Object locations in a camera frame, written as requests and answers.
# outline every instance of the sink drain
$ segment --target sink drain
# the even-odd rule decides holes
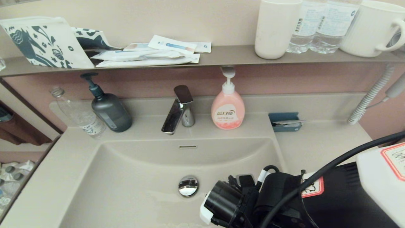
[[[179,192],[184,197],[193,196],[198,190],[198,180],[195,176],[189,175],[181,179]]]

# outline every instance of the white cup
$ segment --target white cup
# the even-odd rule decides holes
[[[265,59],[284,55],[297,25],[303,0],[261,0],[255,51]]]
[[[405,8],[385,2],[364,0],[340,49],[361,57],[376,57],[405,44]],[[401,37],[392,47],[386,47],[395,32]]]

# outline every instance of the faucet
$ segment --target faucet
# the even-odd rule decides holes
[[[188,87],[185,85],[176,86],[174,91],[176,99],[162,126],[162,132],[168,135],[173,135],[175,133],[180,119],[185,127],[191,127],[195,123],[194,116],[190,110],[190,103],[193,102],[193,97],[191,96]]]

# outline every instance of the sink basin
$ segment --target sink basin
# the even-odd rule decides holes
[[[282,163],[270,138],[149,140],[100,145],[60,227],[216,227],[199,218],[205,195],[229,175]],[[179,181],[194,175],[185,198]]]

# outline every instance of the dark gray bottle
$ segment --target dark gray bottle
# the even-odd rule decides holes
[[[98,75],[98,73],[85,73],[80,76],[89,83],[89,89],[95,97],[92,101],[94,112],[112,131],[126,131],[132,125],[131,116],[124,106],[122,106],[117,96],[111,93],[104,93],[97,84],[94,84],[92,81],[92,76],[94,75]]]

